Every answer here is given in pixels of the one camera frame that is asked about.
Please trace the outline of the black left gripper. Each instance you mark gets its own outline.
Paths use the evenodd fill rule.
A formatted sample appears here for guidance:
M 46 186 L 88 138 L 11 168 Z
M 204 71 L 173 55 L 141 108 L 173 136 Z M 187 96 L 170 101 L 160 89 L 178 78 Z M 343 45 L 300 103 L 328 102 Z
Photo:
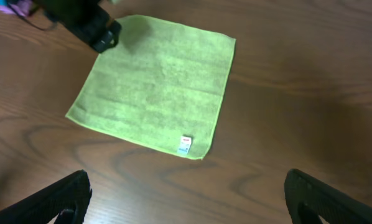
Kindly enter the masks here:
M 117 46 L 121 24 L 102 7 L 100 0 L 36 0 L 35 3 L 95 52 Z

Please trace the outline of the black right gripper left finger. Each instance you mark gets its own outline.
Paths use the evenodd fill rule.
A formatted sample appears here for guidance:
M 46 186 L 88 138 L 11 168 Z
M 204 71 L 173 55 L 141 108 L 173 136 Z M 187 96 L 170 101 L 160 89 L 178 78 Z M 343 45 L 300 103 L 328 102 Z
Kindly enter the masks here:
M 78 170 L 0 211 L 0 224 L 82 224 L 92 197 L 88 174 Z

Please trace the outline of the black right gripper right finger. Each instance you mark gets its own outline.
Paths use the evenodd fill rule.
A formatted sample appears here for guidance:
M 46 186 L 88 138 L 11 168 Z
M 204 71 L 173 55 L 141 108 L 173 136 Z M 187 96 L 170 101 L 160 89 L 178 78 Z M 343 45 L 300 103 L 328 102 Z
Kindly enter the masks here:
M 293 224 L 372 224 L 372 207 L 298 169 L 286 175 L 284 192 Z

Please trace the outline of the green microfiber cloth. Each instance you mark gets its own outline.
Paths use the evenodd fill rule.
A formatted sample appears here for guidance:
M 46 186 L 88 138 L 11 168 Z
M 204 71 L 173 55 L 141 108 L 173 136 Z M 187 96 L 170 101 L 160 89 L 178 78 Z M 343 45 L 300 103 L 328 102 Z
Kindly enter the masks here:
M 211 148 L 235 39 L 142 15 L 119 23 L 119 44 L 99 54 L 67 118 L 160 152 L 203 159 Z

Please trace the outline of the purple folded cloth bottom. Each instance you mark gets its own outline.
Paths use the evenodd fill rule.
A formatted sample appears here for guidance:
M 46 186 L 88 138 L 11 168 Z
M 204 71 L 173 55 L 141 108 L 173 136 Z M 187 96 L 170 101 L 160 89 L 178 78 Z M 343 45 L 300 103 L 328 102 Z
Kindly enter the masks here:
M 0 0 L 0 12 L 5 14 L 16 14 L 28 16 L 32 7 L 31 0 L 6 1 Z

